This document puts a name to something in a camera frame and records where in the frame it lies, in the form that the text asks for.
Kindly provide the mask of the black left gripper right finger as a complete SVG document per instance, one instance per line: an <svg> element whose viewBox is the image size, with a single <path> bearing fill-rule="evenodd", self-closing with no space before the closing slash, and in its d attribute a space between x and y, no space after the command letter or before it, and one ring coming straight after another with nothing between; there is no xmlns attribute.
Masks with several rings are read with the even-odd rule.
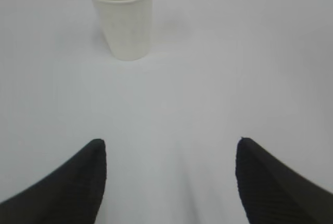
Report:
<svg viewBox="0 0 333 224"><path fill-rule="evenodd" d="M249 223L332 223L332 193L241 138L235 175Z"/></svg>

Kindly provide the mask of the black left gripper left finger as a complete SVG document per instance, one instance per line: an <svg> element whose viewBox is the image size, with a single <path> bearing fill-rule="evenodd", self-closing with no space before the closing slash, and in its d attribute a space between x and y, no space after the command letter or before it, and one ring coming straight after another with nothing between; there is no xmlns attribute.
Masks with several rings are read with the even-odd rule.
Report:
<svg viewBox="0 0 333 224"><path fill-rule="evenodd" d="M1 223L95 223L106 179L106 145L94 139L45 178L2 202Z"/></svg>

